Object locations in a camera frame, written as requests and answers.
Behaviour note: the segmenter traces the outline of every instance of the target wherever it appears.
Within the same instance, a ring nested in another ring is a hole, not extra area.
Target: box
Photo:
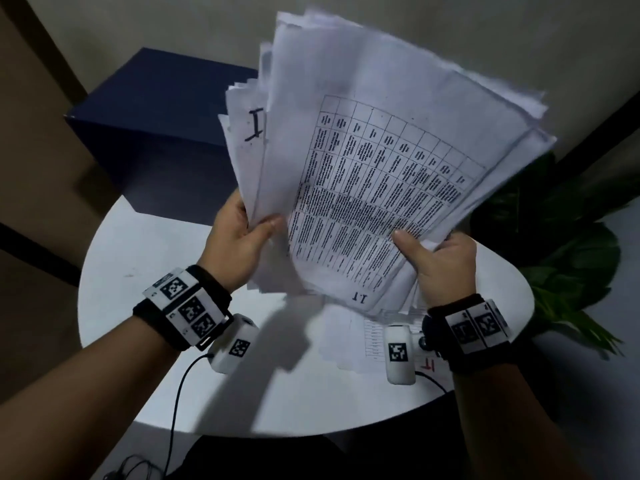
[[[149,48],[66,115],[137,212],[211,225],[236,188],[218,114],[253,69]]]

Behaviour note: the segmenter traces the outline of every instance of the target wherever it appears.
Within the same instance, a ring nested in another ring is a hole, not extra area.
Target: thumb
[[[433,257],[431,251],[423,248],[414,236],[400,229],[394,231],[391,238],[418,273],[427,273]]]
[[[284,219],[281,216],[267,217],[254,227],[249,234],[245,235],[243,240],[248,243],[252,250],[259,251],[282,225],[284,225]]]

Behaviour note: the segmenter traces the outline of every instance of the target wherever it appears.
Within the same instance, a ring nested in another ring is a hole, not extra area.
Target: person
[[[198,264],[231,293],[251,277],[264,243],[284,228],[283,218],[272,216],[249,231],[236,190],[218,212]],[[476,246],[468,236],[453,233],[435,252],[402,231],[392,238],[416,268],[431,306],[476,292]],[[178,355],[155,329],[132,316],[7,400],[0,406],[2,478],[89,478]],[[588,478],[516,365],[454,373],[454,384],[471,464],[480,478]]]

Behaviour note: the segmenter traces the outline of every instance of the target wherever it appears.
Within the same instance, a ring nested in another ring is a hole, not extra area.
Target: person's left thumb
[[[252,249],[260,250],[264,243],[281,228],[284,228],[284,219],[282,216],[267,217],[254,227],[249,234],[245,235],[243,240],[247,242]]]

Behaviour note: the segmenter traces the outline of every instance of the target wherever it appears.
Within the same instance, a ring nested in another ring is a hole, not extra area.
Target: table
[[[139,214],[120,197],[84,261],[78,295],[82,345],[128,318],[142,291],[158,277],[196,262],[209,230]],[[533,313],[531,289],[514,266],[482,245],[477,263],[478,291],[495,300],[517,335]],[[394,386],[385,377],[372,380],[324,361],[317,350],[326,313],[319,297],[287,300],[283,294],[243,287],[233,293],[230,311],[250,317],[260,327],[256,350],[229,377],[214,372],[206,360],[192,368],[180,396],[177,431],[240,437],[318,435],[388,419],[442,394],[431,383]],[[171,427],[178,384],[200,354],[191,349],[180,355],[137,421]]]

